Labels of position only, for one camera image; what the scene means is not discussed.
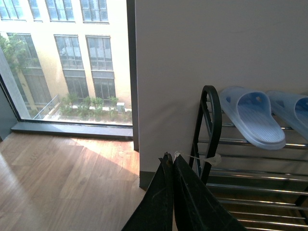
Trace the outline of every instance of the window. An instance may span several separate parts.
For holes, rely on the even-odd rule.
[[[132,124],[126,6],[0,0],[0,83],[21,122]]]
[[[87,37],[92,70],[113,70],[110,38]]]
[[[83,69],[77,37],[56,36],[63,69]]]
[[[0,16],[2,20],[23,19],[24,14],[20,0],[0,0]]]
[[[44,73],[38,60],[38,54],[35,50],[31,35],[8,35],[10,38],[16,37],[17,40],[24,43],[23,49],[25,50],[25,53],[21,57],[17,57],[17,59],[19,64],[22,66],[21,71],[26,79],[34,103],[43,105],[48,104],[51,101],[51,96],[45,80]]]
[[[115,97],[115,80],[104,78],[93,78],[96,97],[108,100],[109,97]]]
[[[34,21],[41,21],[37,0],[29,0]]]
[[[87,42],[96,97],[108,102],[116,97],[110,38],[87,37]]]
[[[49,18],[52,21],[73,21],[71,0],[46,0]]]
[[[81,0],[85,22],[108,22],[106,0]]]
[[[89,96],[77,36],[55,36],[68,92],[80,101]]]
[[[17,35],[17,39],[20,41],[24,42],[26,45],[24,47],[25,49],[25,55],[23,56],[24,60],[19,60],[19,62],[25,62],[25,65],[27,68],[41,68],[40,63],[39,63],[39,58],[38,54],[34,48],[34,44],[32,41],[32,38],[30,35]]]

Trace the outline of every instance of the building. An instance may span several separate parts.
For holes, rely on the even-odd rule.
[[[124,0],[0,0],[0,33],[26,43],[27,68],[13,73],[29,111],[76,94],[117,97],[131,108]]]

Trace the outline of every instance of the slipper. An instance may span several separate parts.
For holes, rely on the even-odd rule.
[[[223,111],[241,134],[256,147],[277,150],[285,146],[285,135],[271,116],[270,100],[261,92],[229,87],[220,95]]]
[[[308,96],[274,90],[267,95],[273,113],[308,140]]]

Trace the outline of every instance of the wooden floor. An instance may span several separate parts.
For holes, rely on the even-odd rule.
[[[118,231],[145,194],[132,142],[11,134],[0,152],[0,231]]]

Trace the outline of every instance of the wall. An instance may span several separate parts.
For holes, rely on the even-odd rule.
[[[140,170],[189,154],[200,93],[308,93],[308,1],[136,0]]]

